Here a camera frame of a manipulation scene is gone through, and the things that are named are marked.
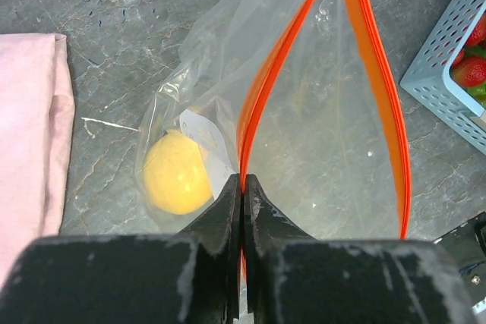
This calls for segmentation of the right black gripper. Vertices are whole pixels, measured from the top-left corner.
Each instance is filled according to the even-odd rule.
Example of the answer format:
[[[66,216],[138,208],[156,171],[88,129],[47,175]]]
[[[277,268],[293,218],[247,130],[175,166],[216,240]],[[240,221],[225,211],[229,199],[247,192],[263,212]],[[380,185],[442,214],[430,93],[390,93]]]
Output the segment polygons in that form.
[[[472,311],[485,323],[485,212],[434,240],[459,268],[459,275],[472,299]]]

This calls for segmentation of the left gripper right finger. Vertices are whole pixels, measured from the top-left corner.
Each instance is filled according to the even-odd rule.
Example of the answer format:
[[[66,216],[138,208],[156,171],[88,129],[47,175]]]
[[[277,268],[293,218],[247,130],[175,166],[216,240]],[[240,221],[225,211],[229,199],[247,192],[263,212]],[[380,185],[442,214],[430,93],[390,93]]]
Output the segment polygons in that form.
[[[446,252],[407,240],[318,240],[266,196],[242,198],[248,311],[257,323],[474,323]]]

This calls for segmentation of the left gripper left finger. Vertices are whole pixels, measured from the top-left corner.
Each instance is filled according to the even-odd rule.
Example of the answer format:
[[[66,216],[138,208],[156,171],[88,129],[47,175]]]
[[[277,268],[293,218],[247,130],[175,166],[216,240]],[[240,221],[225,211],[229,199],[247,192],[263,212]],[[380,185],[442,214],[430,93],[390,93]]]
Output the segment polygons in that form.
[[[17,258],[3,323],[231,323],[239,316],[240,181],[175,234],[45,237]]]

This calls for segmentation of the yellow pear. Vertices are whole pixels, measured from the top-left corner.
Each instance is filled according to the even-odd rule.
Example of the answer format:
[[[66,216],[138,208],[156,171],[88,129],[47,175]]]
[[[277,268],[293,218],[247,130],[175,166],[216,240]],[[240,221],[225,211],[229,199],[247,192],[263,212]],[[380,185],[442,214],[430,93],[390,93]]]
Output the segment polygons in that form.
[[[143,180],[149,201],[175,215],[192,213],[213,196],[199,146],[177,130],[150,148]]]

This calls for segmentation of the red strawberries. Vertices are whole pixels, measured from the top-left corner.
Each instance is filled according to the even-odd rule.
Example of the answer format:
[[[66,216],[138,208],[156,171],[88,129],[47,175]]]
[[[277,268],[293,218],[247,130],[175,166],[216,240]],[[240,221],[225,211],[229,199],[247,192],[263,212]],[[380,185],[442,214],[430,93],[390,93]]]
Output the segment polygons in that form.
[[[451,65],[451,78],[463,89],[485,83],[485,14],[473,27]]]

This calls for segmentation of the clear orange zip top bag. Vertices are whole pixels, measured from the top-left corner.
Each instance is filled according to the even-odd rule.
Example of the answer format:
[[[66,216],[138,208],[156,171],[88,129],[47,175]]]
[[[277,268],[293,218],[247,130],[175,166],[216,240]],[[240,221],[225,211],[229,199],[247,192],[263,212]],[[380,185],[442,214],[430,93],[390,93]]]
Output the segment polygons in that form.
[[[370,0],[221,0],[140,126],[135,176],[159,229],[181,230],[232,175],[319,239],[404,238],[411,171],[396,85]],[[175,215],[148,199],[150,148],[177,130],[200,149],[213,193]]]

